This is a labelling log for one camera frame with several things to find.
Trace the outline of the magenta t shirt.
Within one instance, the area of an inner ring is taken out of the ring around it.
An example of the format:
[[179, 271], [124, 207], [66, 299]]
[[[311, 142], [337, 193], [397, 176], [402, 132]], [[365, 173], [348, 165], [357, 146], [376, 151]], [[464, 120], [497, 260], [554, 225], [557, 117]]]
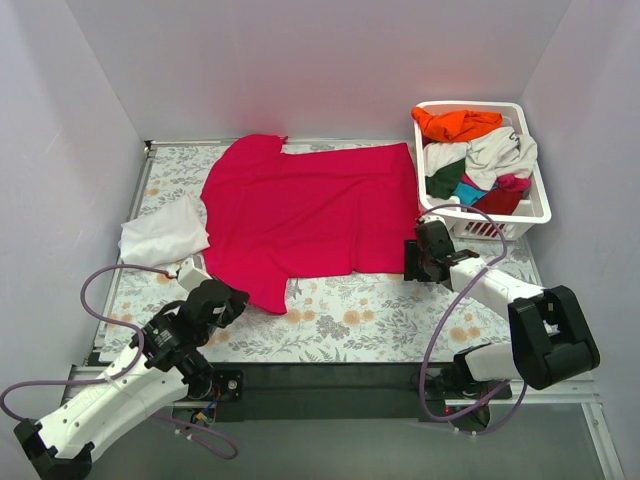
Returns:
[[207, 272], [272, 314], [286, 313], [292, 278], [402, 273], [419, 214], [408, 146], [292, 154], [285, 143], [249, 135], [211, 167]]

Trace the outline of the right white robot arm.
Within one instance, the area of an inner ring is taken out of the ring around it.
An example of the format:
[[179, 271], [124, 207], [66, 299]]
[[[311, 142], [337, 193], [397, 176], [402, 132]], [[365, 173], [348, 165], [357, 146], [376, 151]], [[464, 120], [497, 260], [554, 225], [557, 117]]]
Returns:
[[507, 321], [510, 340], [469, 347], [454, 356], [454, 389], [475, 397], [491, 381], [521, 380], [535, 390], [599, 367], [601, 356], [575, 293], [544, 288], [505, 273], [469, 249], [457, 250], [444, 223], [420, 220], [405, 242], [406, 281], [441, 284]]

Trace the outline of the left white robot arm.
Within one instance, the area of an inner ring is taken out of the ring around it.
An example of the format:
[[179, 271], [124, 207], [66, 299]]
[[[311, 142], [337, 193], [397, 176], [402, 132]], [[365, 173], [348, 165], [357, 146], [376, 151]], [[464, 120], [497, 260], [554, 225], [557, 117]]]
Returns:
[[160, 309], [120, 356], [69, 401], [14, 434], [42, 479], [84, 479], [117, 439], [170, 403], [218, 398], [225, 386], [200, 352], [249, 295], [216, 279]]

